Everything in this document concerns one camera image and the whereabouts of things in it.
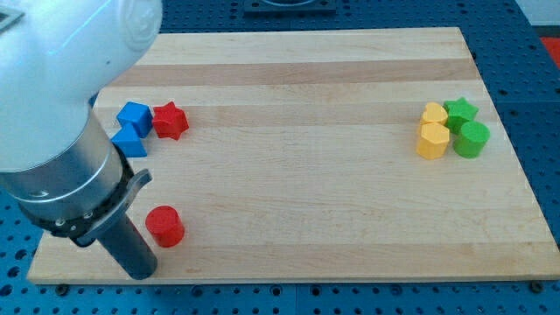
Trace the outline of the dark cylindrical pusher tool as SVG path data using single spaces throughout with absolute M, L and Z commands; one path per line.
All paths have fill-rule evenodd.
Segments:
M 101 213 L 94 215 L 86 232 L 72 238 L 80 247 L 98 241 L 135 280 L 150 277 L 158 266 L 155 254 L 126 214 L 139 191 L 151 180 L 146 169 L 125 177 L 124 183 L 119 184 L 110 198 L 98 207 Z

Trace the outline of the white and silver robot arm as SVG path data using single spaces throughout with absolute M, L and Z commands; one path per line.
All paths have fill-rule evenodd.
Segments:
M 126 214 L 151 174 L 131 169 L 91 99 L 146 54 L 162 17 L 159 0 L 1 4 L 1 186 L 32 224 L 99 242 L 136 280 L 158 265 Z

